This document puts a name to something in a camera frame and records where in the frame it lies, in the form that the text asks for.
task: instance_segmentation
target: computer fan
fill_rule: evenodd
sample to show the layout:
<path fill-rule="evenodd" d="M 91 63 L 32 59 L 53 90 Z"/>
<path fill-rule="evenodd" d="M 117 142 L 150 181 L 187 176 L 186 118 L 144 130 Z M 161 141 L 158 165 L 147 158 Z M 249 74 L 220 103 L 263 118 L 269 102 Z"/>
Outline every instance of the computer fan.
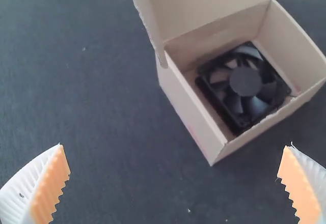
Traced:
<path fill-rule="evenodd" d="M 281 106 L 291 89 L 252 43 L 198 68 L 196 84 L 239 135 Z"/>

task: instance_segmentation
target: box flap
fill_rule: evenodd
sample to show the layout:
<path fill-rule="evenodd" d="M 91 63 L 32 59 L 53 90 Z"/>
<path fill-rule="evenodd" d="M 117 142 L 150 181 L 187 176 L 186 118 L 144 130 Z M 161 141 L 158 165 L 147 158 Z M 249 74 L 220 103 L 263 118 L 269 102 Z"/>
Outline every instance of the box flap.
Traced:
<path fill-rule="evenodd" d="M 133 0 L 160 62 L 164 43 L 216 19 L 266 0 Z"/>

